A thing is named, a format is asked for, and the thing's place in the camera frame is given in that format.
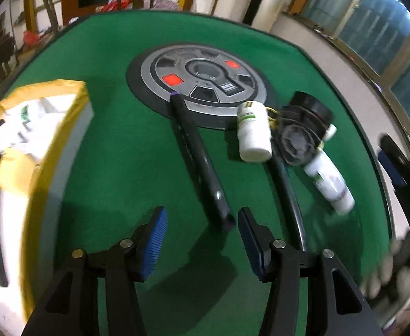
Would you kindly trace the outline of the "white bottle green label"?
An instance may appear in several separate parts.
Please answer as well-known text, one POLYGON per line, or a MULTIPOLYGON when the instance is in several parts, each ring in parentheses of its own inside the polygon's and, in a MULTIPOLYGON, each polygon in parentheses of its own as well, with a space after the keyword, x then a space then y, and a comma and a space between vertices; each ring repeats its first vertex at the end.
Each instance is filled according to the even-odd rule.
POLYGON ((355 199, 339 169, 324 151, 317 153, 315 158, 304 166, 304 172, 338 215, 351 212, 355 199))

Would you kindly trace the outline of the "long black marker pen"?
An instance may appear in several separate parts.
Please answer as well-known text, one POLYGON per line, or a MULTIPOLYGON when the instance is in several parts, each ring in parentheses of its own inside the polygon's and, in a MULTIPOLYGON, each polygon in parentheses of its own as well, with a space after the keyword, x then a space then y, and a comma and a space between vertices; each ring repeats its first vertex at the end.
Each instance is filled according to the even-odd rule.
POLYGON ((288 170, 275 143, 267 168, 274 183, 279 204, 288 229, 289 242, 295 249, 307 251, 308 242, 299 202, 288 175, 288 170))

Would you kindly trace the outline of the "small white pill bottle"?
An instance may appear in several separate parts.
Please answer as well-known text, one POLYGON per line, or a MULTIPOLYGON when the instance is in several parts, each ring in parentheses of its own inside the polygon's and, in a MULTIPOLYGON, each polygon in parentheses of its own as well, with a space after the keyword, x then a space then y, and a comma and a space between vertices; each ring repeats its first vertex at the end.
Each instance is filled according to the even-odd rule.
POLYGON ((244 162, 263 163, 272 156, 269 115, 258 101, 246 101, 237 110, 239 155, 244 162))

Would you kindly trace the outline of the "black marker purple cap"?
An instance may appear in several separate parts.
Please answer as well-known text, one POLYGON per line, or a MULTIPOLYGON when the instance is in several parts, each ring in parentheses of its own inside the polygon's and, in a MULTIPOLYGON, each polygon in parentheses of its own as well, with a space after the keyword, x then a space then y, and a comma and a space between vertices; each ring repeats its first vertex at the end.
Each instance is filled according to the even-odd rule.
POLYGON ((230 231, 235 227, 235 218, 194 118, 180 93, 171 93, 169 102, 200 184, 209 222, 219 231, 230 231))

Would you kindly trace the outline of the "white bottle yellow cap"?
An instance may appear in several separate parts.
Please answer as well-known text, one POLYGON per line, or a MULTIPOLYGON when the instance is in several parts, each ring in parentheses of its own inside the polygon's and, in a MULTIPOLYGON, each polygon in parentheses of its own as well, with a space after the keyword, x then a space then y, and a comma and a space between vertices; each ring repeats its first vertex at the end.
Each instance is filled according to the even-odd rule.
POLYGON ((31 99, 7 110, 0 126, 0 154, 17 150, 41 162, 74 102, 74 94, 31 99))

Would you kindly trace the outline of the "gold-rimmed storage box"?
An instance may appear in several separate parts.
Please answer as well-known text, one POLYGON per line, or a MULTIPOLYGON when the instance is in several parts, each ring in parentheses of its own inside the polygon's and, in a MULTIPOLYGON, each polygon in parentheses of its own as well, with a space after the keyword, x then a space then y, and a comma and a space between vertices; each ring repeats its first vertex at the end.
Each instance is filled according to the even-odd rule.
POLYGON ((0 100, 0 333, 20 335, 50 282, 71 169, 94 111, 87 85, 52 80, 0 100))

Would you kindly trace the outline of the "round grey control panel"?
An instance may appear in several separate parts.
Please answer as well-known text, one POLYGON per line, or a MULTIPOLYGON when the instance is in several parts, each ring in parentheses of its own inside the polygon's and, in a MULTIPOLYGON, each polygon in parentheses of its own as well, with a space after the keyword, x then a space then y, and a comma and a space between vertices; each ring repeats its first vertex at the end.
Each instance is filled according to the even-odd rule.
POLYGON ((127 68, 130 91, 148 108, 172 118, 170 95, 183 95, 199 127, 234 130, 240 104, 258 101, 278 106, 264 74, 232 53, 212 46, 178 43, 157 46, 127 68))

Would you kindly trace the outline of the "red plastic bag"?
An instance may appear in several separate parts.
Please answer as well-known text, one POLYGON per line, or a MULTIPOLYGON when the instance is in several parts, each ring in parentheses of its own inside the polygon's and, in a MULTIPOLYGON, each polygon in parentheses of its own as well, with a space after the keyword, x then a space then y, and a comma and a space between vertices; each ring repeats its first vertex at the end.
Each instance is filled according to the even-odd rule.
MULTIPOLYGON (((126 8, 128 8, 131 5, 131 0, 121 0, 121 10, 125 10, 126 8)), ((96 13, 104 13, 104 12, 111 12, 111 11, 117 11, 118 10, 118 1, 117 0, 113 0, 110 1, 109 3, 97 7, 95 12, 96 13)))

